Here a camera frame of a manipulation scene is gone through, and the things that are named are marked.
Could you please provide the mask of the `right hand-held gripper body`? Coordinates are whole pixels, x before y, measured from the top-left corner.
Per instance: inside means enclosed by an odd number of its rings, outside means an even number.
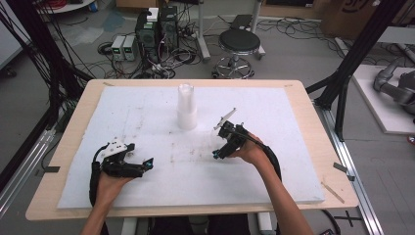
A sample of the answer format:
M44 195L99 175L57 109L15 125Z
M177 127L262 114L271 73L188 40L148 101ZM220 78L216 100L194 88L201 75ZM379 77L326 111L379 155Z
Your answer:
M242 124L234 124L229 118L231 118L237 109L233 108L229 113L220 118L217 125L213 128L217 130L217 135L224 139L226 143L219 148L219 151L236 151L242 147L248 139L248 131Z

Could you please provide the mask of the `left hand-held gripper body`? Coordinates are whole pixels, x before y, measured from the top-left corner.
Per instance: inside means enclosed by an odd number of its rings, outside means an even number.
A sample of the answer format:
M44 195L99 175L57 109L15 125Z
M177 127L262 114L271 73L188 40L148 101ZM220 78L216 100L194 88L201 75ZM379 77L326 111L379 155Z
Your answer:
M112 140L102 154L102 171L112 177L142 177L145 169L141 164L129 164L124 158L127 145L118 139Z

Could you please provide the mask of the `stack of white plastic cups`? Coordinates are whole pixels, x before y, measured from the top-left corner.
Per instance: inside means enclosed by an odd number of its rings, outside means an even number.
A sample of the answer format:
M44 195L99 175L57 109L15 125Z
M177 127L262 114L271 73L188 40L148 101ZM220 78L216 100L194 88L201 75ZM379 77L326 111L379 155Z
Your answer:
M197 105L194 86L182 83L178 86L177 123L181 129L191 130L197 126Z

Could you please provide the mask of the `person's right hand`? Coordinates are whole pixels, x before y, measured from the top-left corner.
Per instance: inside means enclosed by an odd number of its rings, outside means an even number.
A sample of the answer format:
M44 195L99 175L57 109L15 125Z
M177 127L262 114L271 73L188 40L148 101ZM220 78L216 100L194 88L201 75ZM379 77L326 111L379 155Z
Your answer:
M258 166L267 161L267 157L263 150L252 140L247 140L241 148L230 155L230 158L237 157L254 166Z

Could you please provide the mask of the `person's left hand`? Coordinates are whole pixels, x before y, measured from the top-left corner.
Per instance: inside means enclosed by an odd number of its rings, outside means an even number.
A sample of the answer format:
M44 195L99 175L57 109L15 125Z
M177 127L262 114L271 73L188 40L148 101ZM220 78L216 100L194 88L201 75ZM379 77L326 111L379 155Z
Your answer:
M112 177L102 172L98 183L94 207L110 208L123 186L131 181L129 177Z

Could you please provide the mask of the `white foam mat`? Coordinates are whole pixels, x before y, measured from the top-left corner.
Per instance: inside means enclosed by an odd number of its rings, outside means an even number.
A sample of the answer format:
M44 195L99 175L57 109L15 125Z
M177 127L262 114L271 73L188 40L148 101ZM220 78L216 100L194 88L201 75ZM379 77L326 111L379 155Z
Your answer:
M286 89L198 87L195 97L197 125L183 130L177 123L177 88L105 88L73 158L59 208L89 207L91 163L103 159L102 148L113 139L134 144L127 162L154 162L153 169L122 189L115 200L118 208L268 203L263 181L251 164L213 157L225 143L215 128L223 116L273 150L282 182L296 203L324 201Z

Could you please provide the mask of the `white table leg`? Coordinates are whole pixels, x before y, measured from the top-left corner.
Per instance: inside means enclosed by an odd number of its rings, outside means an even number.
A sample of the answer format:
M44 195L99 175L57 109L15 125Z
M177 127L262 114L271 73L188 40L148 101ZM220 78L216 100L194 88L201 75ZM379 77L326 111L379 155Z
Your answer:
M135 217L126 217L123 220L121 235L136 235L138 220Z
M256 215L258 230L261 235L273 235L271 216L269 212L259 212Z

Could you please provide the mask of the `black round stool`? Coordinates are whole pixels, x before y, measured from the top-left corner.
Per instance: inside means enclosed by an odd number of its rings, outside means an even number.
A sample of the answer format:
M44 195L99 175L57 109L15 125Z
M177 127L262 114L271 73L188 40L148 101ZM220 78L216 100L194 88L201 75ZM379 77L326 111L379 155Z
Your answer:
M221 58L213 67L213 78L247 79L254 75L254 70L244 56L256 53L260 39L245 29L229 29L222 32L218 38L219 47L229 54Z

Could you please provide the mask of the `grey bench power supply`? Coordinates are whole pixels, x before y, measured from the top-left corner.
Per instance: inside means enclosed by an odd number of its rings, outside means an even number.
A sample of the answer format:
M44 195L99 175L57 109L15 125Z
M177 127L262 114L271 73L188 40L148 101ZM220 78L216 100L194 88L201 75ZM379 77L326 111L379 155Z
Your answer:
M123 52L123 42L125 40L125 37L122 35L119 35L115 38L113 44L112 44L112 52L113 57L115 61L124 61L125 56Z
M138 44L134 35L126 35L123 42L123 51L126 61L134 61L138 54Z

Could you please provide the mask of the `white stand leg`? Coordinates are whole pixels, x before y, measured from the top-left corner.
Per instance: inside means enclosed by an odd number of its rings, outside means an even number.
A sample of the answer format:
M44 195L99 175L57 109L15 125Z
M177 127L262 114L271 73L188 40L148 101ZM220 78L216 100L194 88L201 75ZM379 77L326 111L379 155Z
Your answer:
M210 60L210 53L204 38L204 0L198 1L198 30L196 31L197 43L204 63Z
M251 25L251 32L256 33L257 24L259 20L260 8L262 5L263 0L254 0L254 9L253 9L253 18L252 18L252 25ZM255 56L258 60L261 60L266 55L262 46L259 46Z

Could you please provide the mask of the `thin wooden stick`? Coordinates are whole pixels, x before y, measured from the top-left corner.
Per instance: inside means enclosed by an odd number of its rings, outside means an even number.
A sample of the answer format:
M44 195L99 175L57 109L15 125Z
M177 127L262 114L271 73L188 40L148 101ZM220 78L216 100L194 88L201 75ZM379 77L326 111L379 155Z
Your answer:
M346 201L328 184L325 182L321 182L322 186L327 189L337 200L339 200L342 204L344 204Z

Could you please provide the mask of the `white base board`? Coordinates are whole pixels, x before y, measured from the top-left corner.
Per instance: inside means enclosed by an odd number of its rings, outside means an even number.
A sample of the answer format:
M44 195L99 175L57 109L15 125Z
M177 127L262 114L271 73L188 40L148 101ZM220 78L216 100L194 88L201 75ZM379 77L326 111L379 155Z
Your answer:
M415 135L415 116L407 113L392 97L373 88L375 76L383 69L383 66L361 65L353 81L385 133Z

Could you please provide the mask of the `brown cardboard box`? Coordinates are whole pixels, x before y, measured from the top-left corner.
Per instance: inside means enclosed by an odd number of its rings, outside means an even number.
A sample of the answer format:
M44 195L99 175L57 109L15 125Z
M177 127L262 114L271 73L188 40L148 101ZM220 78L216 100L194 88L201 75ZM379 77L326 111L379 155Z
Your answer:
M320 29L327 36L356 39L380 3L381 0L331 0Z

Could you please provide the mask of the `aluminium floor rail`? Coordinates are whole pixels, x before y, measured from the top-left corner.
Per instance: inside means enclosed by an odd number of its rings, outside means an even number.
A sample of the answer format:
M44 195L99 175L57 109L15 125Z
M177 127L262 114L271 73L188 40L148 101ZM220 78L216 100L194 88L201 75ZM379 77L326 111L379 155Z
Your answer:
M0 219L6 214L30 175L45 155L56 136L56 130L43 130L25 141L17 152L18 159L10 166L11 177L0 190Z
M348 181L358 199L358 211L363 220L364 227L368 235L385 235L378 217L371 205L370 199L365 191L364 185L359 177L357 168L353 162L351 154L346 146L346 142L342 141L335 132L335 117L327 110L315 107L323 126L326 128L328 136L334 146L334 149L343 166L343 172L348 177Z

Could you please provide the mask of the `black metal frame post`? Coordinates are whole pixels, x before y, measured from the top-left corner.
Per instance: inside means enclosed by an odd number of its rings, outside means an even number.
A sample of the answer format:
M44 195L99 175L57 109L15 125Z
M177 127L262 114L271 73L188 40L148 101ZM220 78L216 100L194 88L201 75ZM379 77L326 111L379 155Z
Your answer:
M338 68L328 77L305 88L307 94L324 88L314 103L322 110L329 111L338 100L334 131L344 142L344 120L348 84L373 46L378 42L394 17L407 0L381 0L377 10L355 39Z
M37 48L37 52L48 65L49 71L45 76L45 82L49 86L50 97L56 99L62 94L68 99L78 99L84 90L81 81L87 82L92 76L77 69L65 59L33 1L6 0L32 44Z

